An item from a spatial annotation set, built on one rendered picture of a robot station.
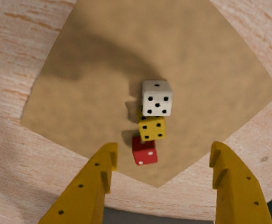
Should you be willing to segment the yellow die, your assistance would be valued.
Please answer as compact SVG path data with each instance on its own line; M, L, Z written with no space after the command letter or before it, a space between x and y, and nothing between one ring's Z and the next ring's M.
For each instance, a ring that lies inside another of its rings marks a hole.
M144 116L142 108L137 110L138 127L142 141L166 137L164 116Z

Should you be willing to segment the red die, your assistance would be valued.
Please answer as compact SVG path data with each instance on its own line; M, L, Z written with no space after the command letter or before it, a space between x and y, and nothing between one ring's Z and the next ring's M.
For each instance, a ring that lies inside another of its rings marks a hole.
M155 140L142 141L141 136L132 137L132 153L136 165L158 162Z

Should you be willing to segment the tan mat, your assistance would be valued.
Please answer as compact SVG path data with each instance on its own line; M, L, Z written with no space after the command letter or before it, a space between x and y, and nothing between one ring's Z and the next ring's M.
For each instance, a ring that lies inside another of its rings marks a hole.
M137 166L144 80L173 98L158 162ZM271 101L271 76L209 0L78 0L19 124L87 159L116 142L116 172L159 188Z

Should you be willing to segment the white die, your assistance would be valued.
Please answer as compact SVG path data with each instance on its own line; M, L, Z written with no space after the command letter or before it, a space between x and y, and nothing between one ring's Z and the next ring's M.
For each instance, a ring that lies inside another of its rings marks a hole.
M169 116L173 92L166 80L142 82L142 113L144 116Z

